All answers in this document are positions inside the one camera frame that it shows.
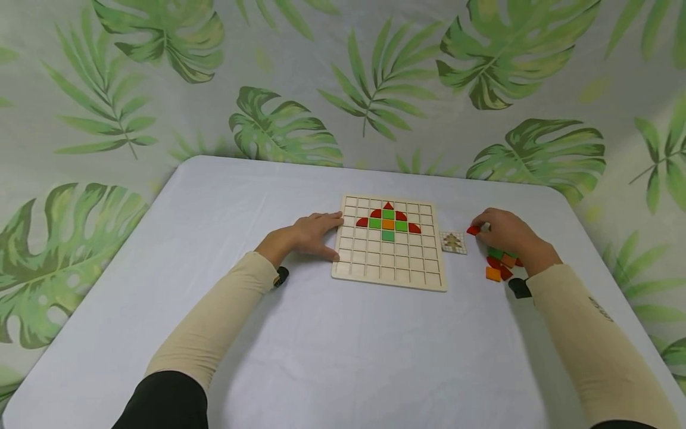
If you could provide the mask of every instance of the black sleeve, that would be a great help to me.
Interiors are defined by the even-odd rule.
[[[598,423],[591,429],[656,429],[647,424],[638,423],[636,421],[626,420],[611,420]]]
[[[207,396],[184,373],[161,371],[141,381],[113,429],[208,429]]]

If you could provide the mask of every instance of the table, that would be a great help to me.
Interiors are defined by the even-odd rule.
[[[434,202],[442,230],[519,214],[571,264],[686,422],[686,399],[567,201],[546,187],[199,156],[183,163],[10,401],[6,429],[108,428],[168,333],[272,229],[341,195]],[[530,299],[484,278],[484,249],[444,254],[449,289],[331,278],[290,257],[212,383],[212,428],[581,428]],[[333,235],[328,243],[333,246]]]

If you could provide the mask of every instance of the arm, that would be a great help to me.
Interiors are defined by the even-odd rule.
[[[224,355],[292,251],[338,260],[323,235],[342,213],[314,213],[267,235],[198,301],[154,354],[114,428],[206,428],[206,394]]]
[[[519,255],[536,308],[569,373],[592,427],[637,422],[680,428],[650,368],[612,318],[598,305],[553,246],[508,211],[487,209],[472,224],[490,224],[477,238]]]

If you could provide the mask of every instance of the hand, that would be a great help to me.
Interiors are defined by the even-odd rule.
[[[292,251],[338,262],[338,254],[332,248],[325,246],[322,238],[326,232],[343,225],[342,216],[341,211],[312,213],[310,216],[298,219],[290,227],[270,232],[255,251],[264,256],[275,268],[278,268]]]
[[[514,213],[488,208],[471,224],[482,227],[486,223],[490,224],[490,229],[482,229],[476,238],[488,246],[517,254],[529,276],[562,263],[555,248]]]

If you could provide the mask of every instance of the right hand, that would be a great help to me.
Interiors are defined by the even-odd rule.
[[[482,229],[476,238],[488,246],[518,255],[529,276],[562,263],[555,248],[514,213],[489,207],[471,224],[482,227],[486,223],[490,229]]]

